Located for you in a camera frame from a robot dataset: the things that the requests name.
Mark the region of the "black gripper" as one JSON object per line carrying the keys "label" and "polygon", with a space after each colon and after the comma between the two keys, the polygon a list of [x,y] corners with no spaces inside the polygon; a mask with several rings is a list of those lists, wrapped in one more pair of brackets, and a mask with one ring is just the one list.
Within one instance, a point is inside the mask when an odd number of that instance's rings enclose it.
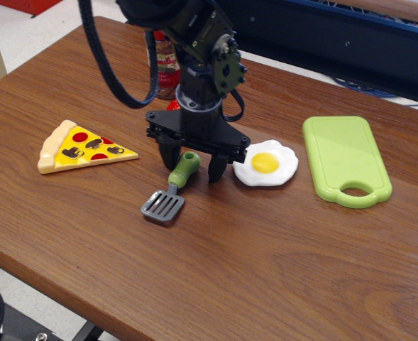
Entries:
{"label": "black gripper", "polygon": [[149,123],[147,135],[157,141],[163,163],[170,171],[175,169],[182,147],[212,155],[209,183],[216,183],[227,163],[244,162],[251,140],[231,125],[238,118],[224,115],[221,99],[200,104],[178,87],[176,100],[178,110],[149,111],[145,115]]}

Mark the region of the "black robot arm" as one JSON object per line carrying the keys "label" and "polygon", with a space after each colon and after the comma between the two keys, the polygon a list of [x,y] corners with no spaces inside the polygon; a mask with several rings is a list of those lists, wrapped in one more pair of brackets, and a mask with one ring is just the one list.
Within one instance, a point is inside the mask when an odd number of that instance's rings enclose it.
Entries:
{"label": "black robot arm", "polygon": [[243,163],[251,140],[232,126],[242,118],[223,113],[222,103],[244,83],[246,67],[232,23],[215,1],[120,1],[130,23],[160,31],[174,44],[180,64],[175,96],[179,109],[150,111],[147,134],[154,138],[165,166],[177,165],[181,147],[211,155],[209,182],[219,181],[228,164]]}

